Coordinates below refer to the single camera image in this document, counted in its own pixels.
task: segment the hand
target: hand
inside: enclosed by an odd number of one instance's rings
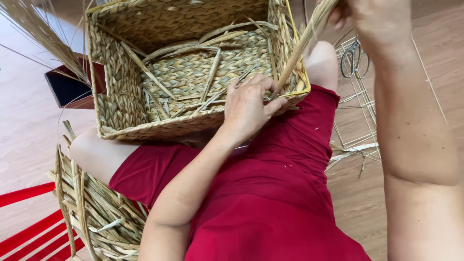
[[[329,21],[341,29],[348,17],[352,17],[358,38],[369,54],[411,43],[411,0],[340,0]]]
[[[236,89],[238,79],[227,88],[224,124],[218,132],[225,133],[236,145],[242,144],[258,132],[272,115],[288,103],[277,98],[264,105],[264,94],[274,90],[276,83],[269,77],[257,74]]]

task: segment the scissors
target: scissors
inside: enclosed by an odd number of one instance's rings
[[[358,54],[357,56],[357,62],[355,63],[355,54]],[[359,74],[359,65],[361,64],[361,57],[362,55],[365,54],[362,47],[361,43],[358,40],[358,36],[356,35],[356,40],[354,43],[345,51],[345,53],[342,55],[342,61],[340,63],[340,69],[342,71],[342,75],[345,78],[350,78],[351,76],[354,76],[358,79],[362,79],[366,76],[367,72],[369,71],[369,67],[371,64],[371,58],[369,55],[366,53],[367,56],[367,68],[366,71],[363,73],[361,76]],[[351,65],[351,70],[347,70],[348,73],[344,72],[344,67],[345,67],[345,62]]]

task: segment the red dress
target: red dress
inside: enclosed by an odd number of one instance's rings
[[[370,260],[335,225],[324,171],[340,97],[312,85],[297,106],[271,119],[248,150],[221,167],[191,226],[185,260]],[[199,149],[140,146],[110,188],[149,206]]]

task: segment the woman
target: woman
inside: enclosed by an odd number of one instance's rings
[[[340,1],[330,20],[341,28],[351,14],[376,67],[389,259],[462,260],[456,147],[411,42],[410,1]],[[369,260],[336,227],[324,175],[340,98],[333,47],[319,42],[306,65],[313,85],[300,110],[271,119],[240,156],[229,157],[287,102],[263,105],[270,78],[230,84],[224,124],[202,150],[105,141],[95,131],[74,141],[83,169],[152,206],[140,260]]]

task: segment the forearm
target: forearm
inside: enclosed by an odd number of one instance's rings
[[[150,212],[150,220],[158,225],[188,224],[235,146],[236,142],[221,127],[198,156],[163,189]]]
[[[457,150],[411,39],[372,54],[378,140],[385,175],[454,185]]]

